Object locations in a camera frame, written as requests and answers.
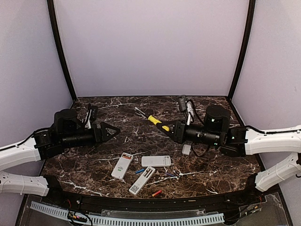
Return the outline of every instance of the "marble table surface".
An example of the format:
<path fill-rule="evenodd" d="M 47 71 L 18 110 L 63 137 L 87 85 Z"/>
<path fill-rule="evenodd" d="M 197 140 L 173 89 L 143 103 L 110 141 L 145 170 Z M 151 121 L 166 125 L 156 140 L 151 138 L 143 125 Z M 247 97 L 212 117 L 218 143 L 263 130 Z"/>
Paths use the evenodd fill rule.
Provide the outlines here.
<path fill-rule="evenodd" d="M 224 97 L 188 97 L 196 105 L 199 115 L 204 117 L 209 105 L 230 106 Z M 112 140 L 94 147 L 72 148 L 46 161 L 42 175 L 54 175 L 63 190 L 79 194 L 116 198 L 153 198 L 151 194 L 162 190 L 155 198 L 184 198 L 222 194 L 244 189 L 246 179 L 259 172 L 254 156 L 231 158 L 211 148 L 203 157 L 192 152 L 182 154 L 182 145 L 175 143 L 160 132 L 154 124 L 138 115 L 134 107 L 152 114 L 161 121 L 184 119 L 179 112 L 177 97 L 83 97 L 72 106 L 83 119 L 87 105 L 99 107 L 96 123 L 104 121 L 121 129 Z M 239 123 L 231 111 L 231 126 Z M 201 154 L 205 145 L 194 145 Z M 134 159 L 123 180 L 114 179 L 111 172 L 123 152 L 134 155 Z M 141 157 L 149 155 L 170 155 L 172 166 L 157 168 L 146 186 L 132 195 L 128 190 L 138 179 L 137 170 L 142 168 Z M 171 178 L 165 172 L 183 176 Z"/>

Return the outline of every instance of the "small red object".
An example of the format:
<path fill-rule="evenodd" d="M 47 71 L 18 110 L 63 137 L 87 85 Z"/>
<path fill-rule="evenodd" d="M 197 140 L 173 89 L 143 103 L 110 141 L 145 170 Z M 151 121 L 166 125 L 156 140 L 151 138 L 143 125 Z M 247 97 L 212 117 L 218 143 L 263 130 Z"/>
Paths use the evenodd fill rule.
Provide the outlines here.
<path fill-rule="evenodd" d="M 156 193 L 152 194 L 152 197 L 155 197 L 155 196 L 157 196 L 158 194 L 161 194 L 161 193 L 162 193 L 162 190 L 159 190 Z"/>

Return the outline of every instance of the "blue pen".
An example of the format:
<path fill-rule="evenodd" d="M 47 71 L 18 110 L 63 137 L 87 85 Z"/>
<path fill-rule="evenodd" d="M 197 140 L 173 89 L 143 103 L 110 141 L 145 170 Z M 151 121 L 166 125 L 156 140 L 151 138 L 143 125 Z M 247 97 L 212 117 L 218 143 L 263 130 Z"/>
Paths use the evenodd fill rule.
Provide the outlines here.
<path fill-rule="evenodd" d="M 175 175 L 171 174 L 171 173 L 165 173 L 166 175 L 170 176 L 170 177 L 176 177 Z"/>
<path fill-rule="evenodd" d="M 143 172 L 143 171 L 145 171 L 145 169 L 138 170 L 138 171 L 136 171 L 136 173 L 135 173 L 135 174 L 137 174 L 137 173 L 141 173 L 141 172 Z"/>

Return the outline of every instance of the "white cable tray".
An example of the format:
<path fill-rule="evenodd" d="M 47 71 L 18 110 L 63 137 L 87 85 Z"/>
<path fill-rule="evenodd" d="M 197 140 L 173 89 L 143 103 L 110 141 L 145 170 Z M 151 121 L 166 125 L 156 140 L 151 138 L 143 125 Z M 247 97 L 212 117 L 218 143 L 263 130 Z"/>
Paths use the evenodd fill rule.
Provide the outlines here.
<path fill-rule="evenodd" d="M 45 213 L 49 216 L 68 220 L 68 210 L 60 207 L 53 207 L 44 203 L 32 202 L 31 209 L 41 213 Z M 86 218 L 84 215 L 77 213 L 78 216 Z M 88 215 L 94 226 L 203 226 L 212 225 L 224 222 L 224 214 L 212 214 L 194 218 L 182 218 L 182 219 L 122 219 L 122 218 L 107 218 L 98 215 Z"/>

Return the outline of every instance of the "screwdriver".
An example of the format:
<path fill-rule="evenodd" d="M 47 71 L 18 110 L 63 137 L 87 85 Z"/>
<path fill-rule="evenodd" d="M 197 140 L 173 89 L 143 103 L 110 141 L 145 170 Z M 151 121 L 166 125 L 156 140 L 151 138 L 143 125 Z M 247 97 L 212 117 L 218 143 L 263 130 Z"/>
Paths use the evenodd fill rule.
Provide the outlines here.
<path fill-rule="evenodd" d="M 147 116 L 143 111 L 141 111 L 138 107 L 135 107 L 135 110 L 137 110 L 139 113 L 141 113 L 145 118 L 147 118 L 148 120 L 150 120 L 152 123 L 154 123 L 155 125 L 157 123 L 162 123 L 161 121 L 159 121 L 158 119 L 156 119 L 154 116 L 149 115 Z M 169 127 L 168 126 L 162 126 L 163 129 L 165 129 L 166 131 L 169 131 Z"/>

